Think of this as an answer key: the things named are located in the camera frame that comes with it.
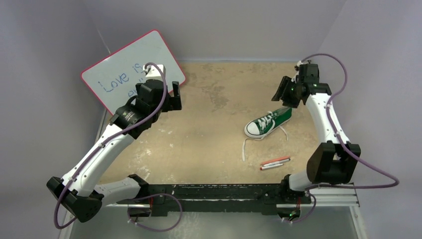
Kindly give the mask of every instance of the green sneaker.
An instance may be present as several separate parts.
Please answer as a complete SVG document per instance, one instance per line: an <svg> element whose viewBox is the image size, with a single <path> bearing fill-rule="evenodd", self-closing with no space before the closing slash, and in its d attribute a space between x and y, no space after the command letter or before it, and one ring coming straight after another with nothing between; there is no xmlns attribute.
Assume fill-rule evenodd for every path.
<svg viewBox="0 0 422 239"><path fill-rule="evenodd" d="M282 107L266 116L257 118L245 126L245 134L249 138L263 138L292 117L292 108Z"/></svg>

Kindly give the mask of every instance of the whiteboard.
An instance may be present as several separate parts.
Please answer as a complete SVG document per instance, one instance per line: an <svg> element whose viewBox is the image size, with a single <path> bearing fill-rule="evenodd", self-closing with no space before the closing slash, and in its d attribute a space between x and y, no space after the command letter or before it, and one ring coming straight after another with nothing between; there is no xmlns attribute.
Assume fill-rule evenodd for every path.
<svg viewBox="0 0 422 239"><path fill-rule="evenodd" d="M183 84L182 69L157 30L152 30L111 54L81 73L82 80L98 97L107 110L114 114L133 95L135 85L145 82L142 66L148 62L163 64L169 92L172 81Z"/></svg>

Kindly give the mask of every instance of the marker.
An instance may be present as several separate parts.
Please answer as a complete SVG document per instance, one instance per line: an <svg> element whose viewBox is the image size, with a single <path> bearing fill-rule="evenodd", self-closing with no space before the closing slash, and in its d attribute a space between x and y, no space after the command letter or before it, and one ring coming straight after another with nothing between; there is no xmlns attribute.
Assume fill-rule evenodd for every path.
<svg viewBox="0 0 422 239"><path fill-rule="evenodd" d="M270 168L277 168L277 167L280 167L280 166L283 166L283 164L282 163L277 163L277 164L271 164L271 165L265 165L265 166L262 166L262 167L260 167L259 168L259 170L267 170L267 169L270 169Z"/></svg>
<svg viewBox="0 0 422 239"><path fill-rule="evenodd" d="M274 164L279 164L279 163L287 163L290 161L290 158L284 159L284 160L280 160L280 161L276 161L276 162L272 162L272 163L267 163L264 164L262 166L270 166L270 165L274 165Z"/></svg>
<svg viewBox="0 0 422 239"><path fill-rule="evenodd" d="M281 157L281 158L275 158L275 159L272 159L272 160L268 160L268 161L262 162L261 165L278 162L278 161L285 160L285 159L288 159L288 158L290 158L290 156Z"/></svg>

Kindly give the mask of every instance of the cable clip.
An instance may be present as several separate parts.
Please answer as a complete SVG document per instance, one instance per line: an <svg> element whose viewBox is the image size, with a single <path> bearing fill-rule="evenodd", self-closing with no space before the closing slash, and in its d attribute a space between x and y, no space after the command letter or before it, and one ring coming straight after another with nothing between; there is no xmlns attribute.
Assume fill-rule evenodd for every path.
<svg viewBox="0 0 422 239"><path fill-rule="evenodd" d="M142 71L145 72L145 75L148 75L149 71L151 70L151 65L148 65L147 67L145 67L145 69L143 69Z"/></svg>

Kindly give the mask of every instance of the sneaker toe cap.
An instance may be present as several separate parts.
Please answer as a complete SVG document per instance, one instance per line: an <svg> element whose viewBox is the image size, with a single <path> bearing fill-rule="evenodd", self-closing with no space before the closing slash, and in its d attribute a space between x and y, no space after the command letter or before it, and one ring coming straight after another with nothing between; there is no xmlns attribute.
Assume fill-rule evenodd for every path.
<svg viewBox="0 0 422 239"><path fill-rule="evenodd" d="M248 131L249 134L259 135L259 129L256 126L256 124L253 122L248 124L248 126L246 127L246 130Z"/></svg>

